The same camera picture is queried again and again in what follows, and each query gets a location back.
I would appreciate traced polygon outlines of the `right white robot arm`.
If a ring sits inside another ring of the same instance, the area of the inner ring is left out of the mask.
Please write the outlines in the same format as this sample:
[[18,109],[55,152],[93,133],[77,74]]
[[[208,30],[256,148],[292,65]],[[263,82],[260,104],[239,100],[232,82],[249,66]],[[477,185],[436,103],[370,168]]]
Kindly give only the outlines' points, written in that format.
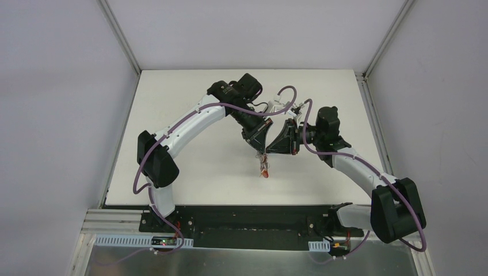
[[363,229],[374,232],[384,243],[402,240],[414,232],[424,234],[426,218],[415,182],[381,172],[360,156],[340,135],[337,107],[320,108],[315,125],[287,120],[265,152],[295,155],[301,145],[346,175],[371,199],[369,206],[343,203],[330,208],[326,226],[331,234]]

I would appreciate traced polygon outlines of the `grey red keyring holder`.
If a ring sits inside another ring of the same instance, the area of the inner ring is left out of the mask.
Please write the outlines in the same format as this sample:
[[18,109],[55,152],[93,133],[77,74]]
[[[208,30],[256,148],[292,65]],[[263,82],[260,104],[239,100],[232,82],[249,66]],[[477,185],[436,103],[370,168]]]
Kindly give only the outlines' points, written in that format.
[[256,153],[256,158],[260,162],[260,177],[269,178],[269,161],[266,153]]

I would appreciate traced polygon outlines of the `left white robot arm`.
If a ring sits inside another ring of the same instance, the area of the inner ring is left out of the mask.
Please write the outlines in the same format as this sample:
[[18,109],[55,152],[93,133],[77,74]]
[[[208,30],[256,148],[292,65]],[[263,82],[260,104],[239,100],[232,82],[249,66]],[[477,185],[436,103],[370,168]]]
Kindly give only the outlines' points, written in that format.
[[150,202],[158,212],[153,224],[161,232],[170,232],[176,224],[172,184],[180,170],[175,159],[180,151],[203,130],[231,116],[242,127],[242,137],[258,153],[265,152],[265,140],[272,120],[250,107],[262,92],[262,85],[250,74],[238,81],[214,83],[205,96],[178,121],[166,129],[138,136],[137,174],[143,174],[151,187]]

